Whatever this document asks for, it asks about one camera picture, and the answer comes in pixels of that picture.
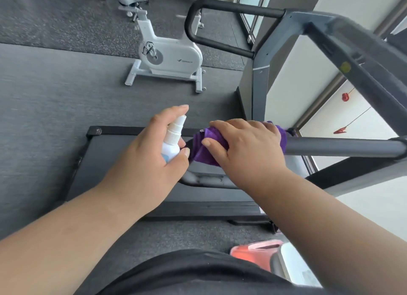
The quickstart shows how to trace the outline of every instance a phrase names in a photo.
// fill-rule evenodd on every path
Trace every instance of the white container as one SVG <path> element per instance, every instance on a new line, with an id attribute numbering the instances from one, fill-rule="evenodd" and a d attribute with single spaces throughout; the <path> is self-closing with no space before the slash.
<path id="1" fill-rule="evenodd" d="M 181 130 L 184 126 L 185 119 L 185 115 L 179 116 L 167 127 L 167 133 L 165 134 L 161 150 L 161 155 L 166 163 L 170 162 L 178 153 L 180 153 L 178 141 L 181 137 Z"/>

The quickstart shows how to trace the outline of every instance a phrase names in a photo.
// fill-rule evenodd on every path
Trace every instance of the gray floor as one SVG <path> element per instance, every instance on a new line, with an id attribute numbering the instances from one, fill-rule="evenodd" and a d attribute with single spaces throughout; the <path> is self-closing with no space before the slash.
<path id="1" fill-rule="evenodd" d="M 90 125 L 144 126 L 164 107 L 189 104 L 186 127 L 242 116 L 235 95 L 240 71 L 206 68 L 208 90 L 192 83 L 136 78 L 132 59 L 0 44 L 0 238 L 52 205 Z M 255 226 L 227 222 L 141 222 L 109 250 L 78 290 L 92 294 L 155 255 L 182 248 L 227 251 L 271 238 Z"/>
<path id="2" fill-rule="evenodd" d="M 148 11 L 155 34 L 180 38 L 193 0 L 151 0 Z M 0 43 L 138 58 L 142 40 L 116 0 L 0 0 Z M 248 49 L 236 15 L 204 10 L 198 35 Z M 203 66 L 243 70 L 241 56 L 199 46 Z"/>

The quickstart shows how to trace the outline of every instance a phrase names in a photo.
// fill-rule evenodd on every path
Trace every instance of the yellow sticker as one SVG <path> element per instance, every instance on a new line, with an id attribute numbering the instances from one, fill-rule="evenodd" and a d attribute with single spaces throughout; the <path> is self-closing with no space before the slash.
<path id="1" fill-rule="evenodd" d="M 349 73 L 351 67 L 348 61 L 343 62 L 343 64 L 341 65 L 341 67 L 339 68 L 339 70 L 342 73 Z"/>

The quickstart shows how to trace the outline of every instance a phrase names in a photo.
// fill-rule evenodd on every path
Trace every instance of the exercise bike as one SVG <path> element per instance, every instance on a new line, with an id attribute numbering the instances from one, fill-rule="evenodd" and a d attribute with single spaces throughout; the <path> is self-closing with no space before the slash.
<path id="1" fill-rule="evenodd" d="M 125 84 L 131 86 L 137 75 L 194 81 L 195 91 L 201 93 L 202 87 L 202 52 L 195 43 L 186 36 L 181 39 L 158 37 L 147 19 L 147 11 L 140 8 L 140 2 L 146 0 L 118 0 L 120 10 L 134 13 L 137 30 L 141 31 L 143 40 L 139 46 L 140 59 L 134 61 Z M 192 22 L 192 31 L 196 34 L 200 25 L 201 15 L 196 15 Z"/>

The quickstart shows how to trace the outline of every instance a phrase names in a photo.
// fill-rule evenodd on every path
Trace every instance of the left hand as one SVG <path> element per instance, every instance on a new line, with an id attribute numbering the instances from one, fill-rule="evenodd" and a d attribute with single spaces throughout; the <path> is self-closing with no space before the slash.
<path id="1" fill-rule="evenodd" d="M 168 164 L 161 156 L 167 125 L 185 115 L 188 105 L 173 106 L 156 114 L 96 187 L 146 215 L 160 205 L 189 166 L 189 149 L 183 148 Z M 185 146 L 180 139 L 178 145 Z"/>

